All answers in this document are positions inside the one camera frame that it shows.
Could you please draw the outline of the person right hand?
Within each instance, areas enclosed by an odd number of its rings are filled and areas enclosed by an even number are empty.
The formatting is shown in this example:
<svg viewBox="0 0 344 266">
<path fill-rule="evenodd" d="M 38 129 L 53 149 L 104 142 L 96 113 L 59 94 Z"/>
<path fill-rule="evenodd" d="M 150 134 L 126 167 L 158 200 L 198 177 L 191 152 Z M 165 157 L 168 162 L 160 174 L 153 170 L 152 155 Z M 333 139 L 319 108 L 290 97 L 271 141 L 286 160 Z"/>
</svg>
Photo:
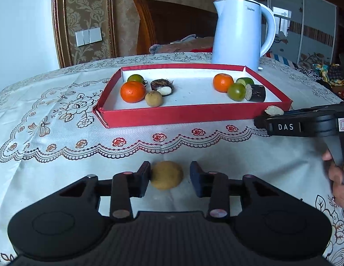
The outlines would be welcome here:
<svg viewBox="0 0 344 266">
<path fill-rule="evenodd" d="M 336 166 L 329 150 L 326 150 L 323 153 L 322 160 L 324 162 L 330 162 L 328 178 L 332 182 L 332 194 L 334 196 L 335 203 L 344 209 L 344 167 L 340 168 Z"/>
</svg>

